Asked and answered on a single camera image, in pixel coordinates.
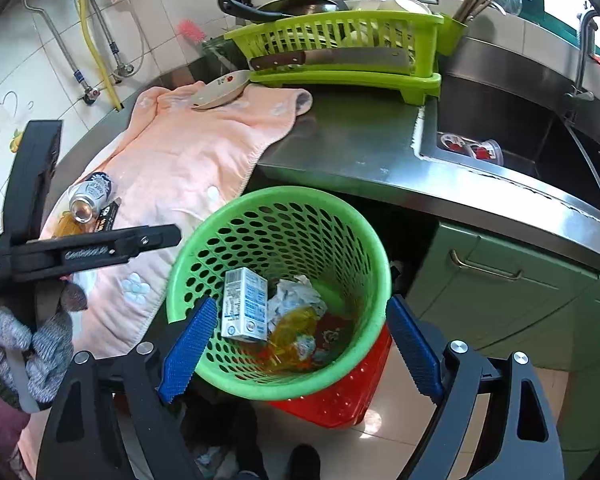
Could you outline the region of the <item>left gloved hand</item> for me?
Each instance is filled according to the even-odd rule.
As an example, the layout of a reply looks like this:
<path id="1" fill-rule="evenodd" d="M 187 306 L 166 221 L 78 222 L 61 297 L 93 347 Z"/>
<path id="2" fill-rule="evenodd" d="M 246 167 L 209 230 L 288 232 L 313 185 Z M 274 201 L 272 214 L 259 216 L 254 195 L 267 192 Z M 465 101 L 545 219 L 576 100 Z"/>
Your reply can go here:
<path id="1" fill-rule="evenodd" d="M 36 303 L 53 315 L 36 330 L 0 306 L 0 399 L 27 414 L 53 403 L 73 356 L 73 312 L 87 309 L 80 285 L 67 280 L 41 284 Z"/>

